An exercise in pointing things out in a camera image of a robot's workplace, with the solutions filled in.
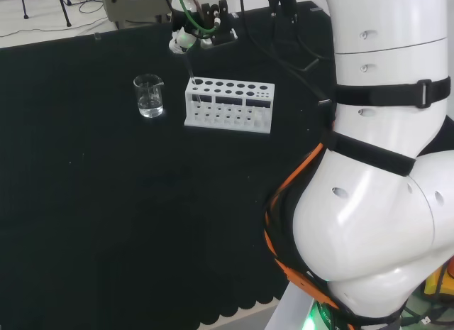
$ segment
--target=floor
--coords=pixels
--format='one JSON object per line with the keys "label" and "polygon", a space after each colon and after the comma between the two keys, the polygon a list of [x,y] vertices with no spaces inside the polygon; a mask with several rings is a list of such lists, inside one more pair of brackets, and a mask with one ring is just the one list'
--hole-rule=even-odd
{"label": "floor", "polygon": [[[116,30],[103,8],[94,13],[80,13],[79,5],[67,6],[72,24],[68,28],[59,0],[25,0],[25,3],[28,20],[23,18],[21,0],[0,0],[0,48]],[[101,5],[87,3],[82,10],[94,11]]]}

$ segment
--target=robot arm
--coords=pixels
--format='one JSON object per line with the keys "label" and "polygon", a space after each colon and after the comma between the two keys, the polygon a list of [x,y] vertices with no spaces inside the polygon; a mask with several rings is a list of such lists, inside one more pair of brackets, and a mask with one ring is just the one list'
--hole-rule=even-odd
{"label": "robot arm", "polygon": [[424,105],[424,83],[448,78],[446,0],[327,2],[338,85],[424,80],[413,106],[337,104],[336,133],[416,159],[411,173],[327,150],[294,210],[294,242],[307,266],[354,314],[379,319],[454,255],[454,152],[418,158],[446,115],[445,97]]}

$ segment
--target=gray device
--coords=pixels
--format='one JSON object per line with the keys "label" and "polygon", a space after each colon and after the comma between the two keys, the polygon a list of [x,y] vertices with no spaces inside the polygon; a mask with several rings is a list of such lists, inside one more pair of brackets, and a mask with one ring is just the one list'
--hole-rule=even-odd
{"label": "gray device", "polygon": [[103,0],[110,21],[125,28],[127,22],[165,22],[170,9],[165,0]]}

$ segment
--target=black table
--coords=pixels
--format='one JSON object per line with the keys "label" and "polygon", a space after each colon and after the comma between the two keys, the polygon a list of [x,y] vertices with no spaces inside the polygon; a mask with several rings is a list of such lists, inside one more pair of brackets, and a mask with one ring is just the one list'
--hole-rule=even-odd
{"label": "black table", "polygon": [[[327,55],[329,18],[312,7],[304,34]],[[247,14],[264,45],[268,14]],[[0,50],[3,329],[196,329],[282,296],[262,208],[318,143],[316,99],[233,24],[239,41],[193,51],[194,72],[275,83],[270,135],[183,126],[188,74],[168,25]],[[308,64],[278,24],[279,52]],[[133,93],[147,72],[165,83],[153,120]],[[330,91],[333,66],[311,80]]]}

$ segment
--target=test tube rack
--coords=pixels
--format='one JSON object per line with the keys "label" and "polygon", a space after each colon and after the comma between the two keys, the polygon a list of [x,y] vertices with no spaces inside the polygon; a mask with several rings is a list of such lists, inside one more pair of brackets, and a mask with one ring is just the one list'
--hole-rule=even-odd
{"label": "test tube rack", "polygon": [[275,85],[195,77],[186,88],[185,126],[270,133]]}

